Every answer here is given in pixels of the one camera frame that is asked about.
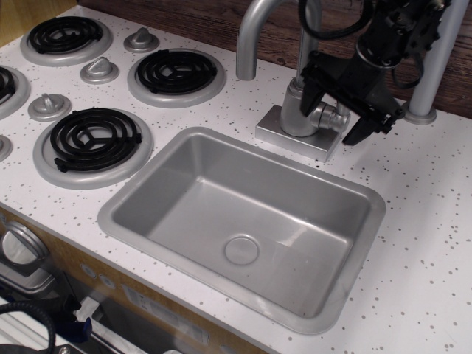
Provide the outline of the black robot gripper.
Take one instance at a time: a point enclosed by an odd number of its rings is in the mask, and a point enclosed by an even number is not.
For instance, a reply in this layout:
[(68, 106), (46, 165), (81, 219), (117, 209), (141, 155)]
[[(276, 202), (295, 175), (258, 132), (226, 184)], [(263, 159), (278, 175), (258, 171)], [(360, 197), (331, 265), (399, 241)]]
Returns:
[(403, 57), (400, 43), (398, 36), (361, 36), (351, 58), (312, 51), (302, 70), (302, 114), (307, 117), (329, 94), (359, 115), (343, 138), (344, 145), (357, 145), (374, 132), (389, 133), (404, 117), (385, 84), (386, 74)]

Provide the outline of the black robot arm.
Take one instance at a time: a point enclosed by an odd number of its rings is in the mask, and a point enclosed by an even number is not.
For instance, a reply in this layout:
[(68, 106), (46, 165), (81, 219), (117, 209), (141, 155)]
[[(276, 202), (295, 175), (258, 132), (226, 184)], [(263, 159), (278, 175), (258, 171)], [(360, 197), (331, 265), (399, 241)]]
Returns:
[(359, 116), (344, 144), (353, 146), (372, 133), (388, 133), (406, 112), (386, 87), (385, 76), (407, 58), (414, 59), (419, 75), (424, 73), (421, 55), (439, 39), (438, 26), (450, 5), (450, 1), (364, 1), (357, 22), (320, 32), (308, 20), (308, 3), (300, 1), (299, 20), (310, 37), (331, 41), (362, 32), (351, 58), (310, 52), (301, 73), (302, 114), (313, 113), (329, 94)]

